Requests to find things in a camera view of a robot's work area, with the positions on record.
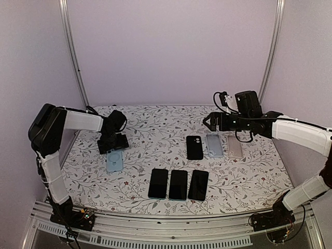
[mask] clear phone case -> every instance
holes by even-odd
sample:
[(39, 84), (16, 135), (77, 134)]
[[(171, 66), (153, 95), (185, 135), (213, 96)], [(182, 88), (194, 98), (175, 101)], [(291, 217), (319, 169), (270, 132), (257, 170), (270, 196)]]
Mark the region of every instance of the clear phone case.
[(224, 156), (222, 142), (218, 134), (206, 135), (206, 143), (209, 157), (218, 158)]
[(243, 151), (242, 145), (239, 140), (235, 136), (227, 136), (227, 143), (228, 143), (228, 156), (230, 158), (242, 158)]
[(106, 168), (108, 172), (121, 171), (123, 169), (122, 150), (111, 150), (106, 154)]

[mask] black smartphone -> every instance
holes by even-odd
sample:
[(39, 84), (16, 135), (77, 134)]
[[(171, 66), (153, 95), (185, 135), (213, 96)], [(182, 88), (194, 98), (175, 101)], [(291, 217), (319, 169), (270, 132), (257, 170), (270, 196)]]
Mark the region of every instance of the black smartphone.
[(209, 173), (207, 171), (194, 170), (192, 172), (188, 199), (204, 201), (208, 189)]
[(200, 136), (187, 136), (186, 144), (188, 160), (203, 159), (202, 138)]
[(167, 191), (168, 170), (153, 169), (150, 179), (148, 197), (152, 199), (165, 199)]
[(168, 195), (170, 200), (185, 201), (187, 199), (187, 180), (187, 171), (172, 170), (170, 193)]

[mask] black cable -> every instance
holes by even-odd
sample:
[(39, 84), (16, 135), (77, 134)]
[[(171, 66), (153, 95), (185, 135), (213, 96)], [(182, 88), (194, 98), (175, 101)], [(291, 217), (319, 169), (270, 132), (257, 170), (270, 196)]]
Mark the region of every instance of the black cable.
[(305, 221), (306, 221), (306, 208), (304, 205), (301, 205), (302, 208), (303, 208), (303, 220), (302, 220), (302, 223), (301, 223), (301, 226), (299, 228), (299, 230), (297, 230), (297, 232), (294, 234), (293, 237), (289, 238), (289, 239), (286, 239), (285, 242), (289, 241), (289, 240), (292, 240), (296, 235), (298, 235), (302, 229), (302, 227), (304, 226), (305, 224)]
[[(216, 100), (215, 100), (215, 96), (217, 94), (219, 94), (220, 92), (215, 92), (213, 94), (213, 102), (215, 104), (215, 106), (221, 110), (223, 113), (227, 114), (227, 115), (230, 115), (228, 112), (226, 112), (225, 110), (221, 109), (219, 107), (219, 105), (217, 104)], [(316, 127), (318, 129), (321, 129), (321, 130), (324, 130), (324, 131), (327, 131), (328, 129), (326, 127), (322, 127), (322, 126), (319, 126), (317, 124), (314, 124), (314, 123), (309, 123), (309, 122), (305, 122), (305, 121), (301, 121), (301, 120), (295, 120), (295, 119), (290, 119), (290, 118), (243, 118), (243, 117), (238, 117), (239, 119), (244, 119), (244, 120), (285, 120), (285, 121), (291, 121), (291, 122), (297, 122), (297, 123), (303, 123), (304, 125), (308, 125), (308, 126), (313, 126), (313, 127)]]
[(248, 141), (242, 141), (242, 140), (240, 140), (239, 137), (238, 137), (238, 132), (237, 131), (235, 131), (235, 137), (241, 143), (251, 143), (254, 140), (252, 132), (250, 132), (250, 140), (248, 140)]
[(232, 112), (239, 114), (239, 112), (238, 112), (237, 110), (233, 110), (232, 108), (230, 108), (229, 105), (227, 104), (227, 102), (226, 102), (226, 106), (227, 106), (227, 108), (230, 109)]
[(100, 116), (100, 115), (98, 114), (98, 112), (97, 112), (92, 106), (87, 105), (87, 106), (86, 106), (86, 109), (87, 109), (88, 111), (90, 111), (91, 113)]
[[(49, 190), (49, 188), (47, 189), (47, 191), (48, 191), (48, 195), (49, 195), (49, 201), (50, 201), (52, 207), (55, 208), (56, 212), (58, 213), (58, 216), (62, 219), (62, 221), (63, 221), (63, 223), (64, 223), (64, 225), (65, 225), (65, 228), (67, 229), (67, 233), (66, 233), (66, 237), (67, 237), (67, 245), (68, 245), (71, 249), (75, 249), (75, 248), (69, 243), (69, 236), (68, 236), (68, 232), (70, 232), (71, 234), (74, 234), (74, 231), (72, 230), (72, 228), (70, 227), (70, 225), (68, 225), (68, 223), (65, 221), (65, 219), (62, 217), (61, 212), (60, 212), (58, 206), (57, 206), (56, 203), (52, 200), (52, 198), (51, 198), (52, 194), (51, 194), (51, 191)], [(77, 249), (81, 249), (81, 247), (80, 247), (80, 245), (79, 245), (79, 243), (78, 243), (76, 237), (73, 236), (73, 238), (74, 238), (75, 243), (76, 243), (76, 245), (77, 245)]]
[[(301, 226), (300, 226), (299, 230), (297, 230), (297, 232), (296, 232), (296, 233), (294, 234), (294, 236), (292, 236), (291, 238), (288, 239), (288, 237), (287, 237), (283, 242), (281, 242), (281, 243), (275, 243), (275, 242), (274, 242), (274, 244), (283, 244), (284, 242), (287, 242), (287, 241), (289, 241), (289, 240), (292, 240), (293, 238), (295, 238), (296, 235), (298, 235), (298, 234), (301, 232), (301, 229), (302, 229), (302, 227), (304, 226), (305, 221), (306, 221), (306, 208), (305, 208), (304, 205), (301, 205), (301, 206), (302, 206), (302, 208), (303, 208), (303, 220), (302, 220), (302, 223), (301, 223)], [(258, 215), (261, 215), (262, 217), (265, 217), (265, 218), (273, 218), (273, 216), (272, 216), (272, 217), (269, 217), (269, 216), (266, 216), (266, 215), (264, 215), (264, 214), (254, 213), (254, 214), (252, 214), (252, 215), (248, 218), (248, 224), (249, 224), (251, 227), (254, 227), (254, 225), (250, 222), (250, 221), (251, 221), (251, 218), (252, 218), (252, 216), (257, 215), (257, 214), (258, 214)]]

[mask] leaf pattern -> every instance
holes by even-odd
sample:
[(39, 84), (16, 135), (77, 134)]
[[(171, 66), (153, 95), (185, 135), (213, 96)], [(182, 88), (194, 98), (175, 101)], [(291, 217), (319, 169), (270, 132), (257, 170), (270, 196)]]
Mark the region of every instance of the leaf pattern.
[[(227, 136), (220, 132), (224, 157), (209, 158), (205, 136), (211, 131), (202, 119), (212, 106), (104, 106), (96, 110), (108, 116), (123, 112), (128, 124), (123, 131), (130, 148), (123, 151), (123, 171), (109, 173), (106, 157), (97, 146), (99, 133), (80, 131), (62, 169), (65, 185), (77, 206), (114, 212), (192, 215), (225, 214), (269, 208), (282, 192), (292, 187), (287, 171), (270, 139), (255, 136), (243, 143), (242, 159), (228, 157)], [(203, 160), (186, 158), (186, 136), (200, 135)], [(249, 135), (241, 133), (240, 139)], [(170, 201), (147, 196), (153, 168), (209, 172), (206, 200)]]

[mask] aluminum frame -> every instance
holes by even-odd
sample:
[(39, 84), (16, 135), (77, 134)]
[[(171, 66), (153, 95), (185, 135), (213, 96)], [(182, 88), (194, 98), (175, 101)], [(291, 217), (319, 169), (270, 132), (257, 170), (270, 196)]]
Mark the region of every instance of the aluminum frame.
[(265, 66), (263, 80), (261, 82), (261, 85), (259, 88), (259, 93), (258, 93), (258, 100), (259, 100), (260, 104), (262, 104), (262, 102), (263, 102), (264, 95), (266, 93), (268, 82), (269, 82), (271, 71), (272, 71), (274, 55), (275, 55), (276, 47), (278, 44), (282, 19), (283, 19), (283, 15), (284, 15), (284, 6), (285, 6), (285, 0), (278, 0), (277, 5), (276, 5), (274, 28), (273, 28), (273, 35), (272, 35), (272, 41), (271, 41), (271, 45), (270, 45), (269, 56), (268, 56), (268, 60), (267, 60), (266, 66)]
[[(307, 204), (305, 207), (309, 240), (314, 249), (324, 249), (311, 205)], [(23, 249), (31, 248), (37, 229), (64, 236), (64, 226), (49, 221), (51, 213), (52, 207), (48, 203), (36, 201), (30, 216), (30, 228), (25, 237)], [(278, 229), (254, 232), (253, 228), (248, 225), (248, 218), (252, 213), (206, 215), (205, 218), (151, 215), (147, 218), (147, 215), (96, 211), (95, 225), (91, 232), (74, 230), (79, 232), (78, 241), (80, 242), (112, 248), (114, 247), (108, 246), (108, 242), (120, 241), (137, 245), (151, 245), (150, 248), (154, 248), (152, 245), (156, 244), (163, 245), (163, 247), (177, 244), (183, 245), (183, 248), (189, 248), (190, 245), (194, 244), (211, 244), (213, 246), (216, 243), (238, 241)], [(294, 214), (295, 223), (301, 223), (303, 219), (302, 207), (294, 210)]]
[(73, 65), (76, 81), (78, 84), (78, 90), (81, 95), (84, 106), (87, 106), (90, 104), (89, 104), (87, 92), (86, 92), (84, 84), (83, 84), (81, 71), (80, 71), (79, 65), (78, 65), (78, 60), (77, 60), (77, 55), (76, 55), (74, 40), (73, 40), (73, 33), (72, 33), (72, 28), (71, 28), (71, 24), (70, 24), (70, 20), (69, 20), (67, 0), (59, 0), (59, 3), (60, 3), (60, 12), (61, 12), (63, 29), (64, 29), (64, 33), (66, 35), (67, 45), (68, 45), (70, 56), (72, 59), (72, 65)]

